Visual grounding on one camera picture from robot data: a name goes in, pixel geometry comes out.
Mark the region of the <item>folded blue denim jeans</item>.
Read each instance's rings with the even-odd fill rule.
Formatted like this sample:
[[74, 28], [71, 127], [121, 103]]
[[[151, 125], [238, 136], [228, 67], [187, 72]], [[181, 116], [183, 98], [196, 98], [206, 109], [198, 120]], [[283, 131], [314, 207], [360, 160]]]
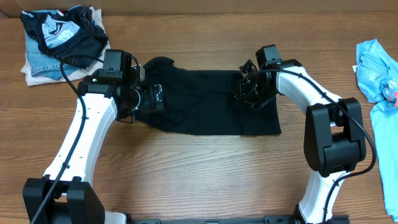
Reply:
[[62, 78], [60, 59], [76, 45], [76, 37], [83, 31], [79, 23], [59, 10], [22, 11], [25, 29], [25, 58], [31, 77]]

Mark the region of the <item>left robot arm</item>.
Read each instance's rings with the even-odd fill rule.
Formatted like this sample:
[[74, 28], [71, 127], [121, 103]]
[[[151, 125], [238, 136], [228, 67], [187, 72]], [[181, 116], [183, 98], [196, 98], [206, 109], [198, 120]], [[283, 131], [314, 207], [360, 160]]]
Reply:
[[143, 85], [135, 56], [108, 49], [103, 67], [72, 89], [77, 105], [55, 159], [40, 179], [27, 179], [22, 196], [31, 223], [131, 223], [128, 213], [105, 210], [93, 190], [96, 162], [114, 121], [162, 111], [160, 84]]

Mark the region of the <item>folded white cloth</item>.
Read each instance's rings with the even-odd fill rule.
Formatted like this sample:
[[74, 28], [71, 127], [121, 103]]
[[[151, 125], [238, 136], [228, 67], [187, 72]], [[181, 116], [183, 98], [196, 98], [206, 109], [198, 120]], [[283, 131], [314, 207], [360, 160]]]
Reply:
[[[93, 22], [95, 24], [98, 24], [105, 31], [103, 21], [102, 21], [101, 10], [100, 9], [96, 10], [93, 7], [89, 7], [89, 8], [93, 11]], [[64, 69], [65, 74], [68, 76], [68, 78], [71, 81], [81, 79], [87, 75], [91, 75], [95, 70], [97, 70], [103, 66], [103, 64], [100, 62], [100, 60], [104, 59], [105, 50], [109, 49], [110, 47], [111, 46], [110, 46], [109, 38], [108, 38], [108, 42], [105, 45], [102, 52], [100, 53], [99, 57], [95, 57], [89, 67], [78, 68], [78, 67], [69, 65], [67, 63], [64, 63], [62, 66], [60, 65], [60, 68]], [[63, 78], [63, 76], [59, 80], [51, 80], [46, 77], [31, 77], [29, 74], [27, 74], [28, 69], [30, 69], [30, 65], [27, 63], [27, 61], [25, 59], [25, 65], [21, 69], [21, 72], [25, 75], [25, 80], [29, 86], [43, 85], [43, 84], [55, 83], [55, 82], [63, 82], [65, 80]]]

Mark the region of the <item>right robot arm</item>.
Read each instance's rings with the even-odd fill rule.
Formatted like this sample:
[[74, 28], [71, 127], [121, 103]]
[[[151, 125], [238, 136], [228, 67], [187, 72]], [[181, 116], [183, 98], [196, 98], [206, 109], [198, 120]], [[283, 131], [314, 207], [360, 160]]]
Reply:
[[322, 87], [296, 59], [283, 60], [276, 45], [256, 52], [257, 63], [240, 66], [234, 94], [238, 105], [260, 110], [277, 94], [305, 115], [303, 151], [311, 169], [303, 199], [291, 215], [267, 215], [265, 223], [349, 223], [332, 214], [342, 183], [366, 157], [361, 106]]

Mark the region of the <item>light blue garment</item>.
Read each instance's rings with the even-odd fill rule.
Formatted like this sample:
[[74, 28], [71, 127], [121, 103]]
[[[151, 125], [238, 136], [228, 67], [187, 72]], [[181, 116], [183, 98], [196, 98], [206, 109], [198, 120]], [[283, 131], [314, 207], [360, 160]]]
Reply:
[[369, 114], [374, 133], [386, 213], [397, 221], [397, 62], [377, 39], [356, 45], [356, 78], [374, 106]]

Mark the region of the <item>black and grey jersey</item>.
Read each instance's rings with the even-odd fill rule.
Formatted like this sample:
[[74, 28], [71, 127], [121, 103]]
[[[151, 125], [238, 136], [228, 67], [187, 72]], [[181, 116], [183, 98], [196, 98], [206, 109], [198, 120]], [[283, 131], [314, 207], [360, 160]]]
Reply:
[[105, 31], [93, 22], [93, 11], [88, 7], [22, 11], [20, 19], [40, 52], [74, 67], [89, 67], [108, 42]]

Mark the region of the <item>black t-shirt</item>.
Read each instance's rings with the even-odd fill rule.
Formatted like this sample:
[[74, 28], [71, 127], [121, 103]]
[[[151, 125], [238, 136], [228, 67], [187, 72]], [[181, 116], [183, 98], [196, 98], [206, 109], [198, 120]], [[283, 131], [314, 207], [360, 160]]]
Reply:
[[144, 83], [160, 84], [161, 111], [136, 114], [143, 123], [165, 132], [193, 135], [262, 136], [281, 133], [276, 100], [259, 110], [237, 104], [234, 89], [242, 79], [235, 70], [185, 70], [167, 57], [143, 66]]

